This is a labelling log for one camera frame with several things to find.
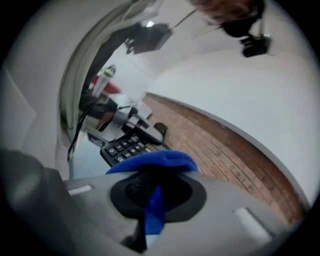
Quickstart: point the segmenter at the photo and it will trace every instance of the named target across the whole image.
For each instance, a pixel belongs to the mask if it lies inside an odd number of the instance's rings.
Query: red brick wall
[[[199,171],[227,180],[264,202],[286,223],[305,214],[303,205],[282,172],[243,137],[192,109],[147,94],[150,122],[168,126],[165,142],[189,154]]]

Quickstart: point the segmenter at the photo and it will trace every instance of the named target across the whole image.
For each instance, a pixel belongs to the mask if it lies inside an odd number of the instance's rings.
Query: blue microfiber towel
[[[186,153],[174,150],[161,150],[137,155],[129,158],[111,168],[106,174],[138,171],[145,165],[157,165],[165,168],[176,168],[179,171],[194,171],[198,168],[195,161]],[[158,235],[165,225],[165,209],[161,188],[158,185],[150,199],[149,205],[144,209],[146,235]]]

